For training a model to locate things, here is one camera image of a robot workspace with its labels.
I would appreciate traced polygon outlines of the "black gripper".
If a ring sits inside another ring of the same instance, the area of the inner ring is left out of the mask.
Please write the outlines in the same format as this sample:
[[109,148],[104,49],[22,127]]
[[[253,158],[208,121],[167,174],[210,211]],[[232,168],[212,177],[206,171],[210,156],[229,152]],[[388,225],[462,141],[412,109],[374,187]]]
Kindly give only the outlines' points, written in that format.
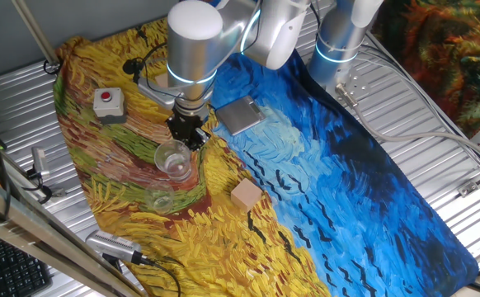
[[199,151],[210,138],[210,134],[203,129],[202,119],[197,115],[183,115],[178,111],[166,120],[166,124],[174,139],[189,143],[191,151]]

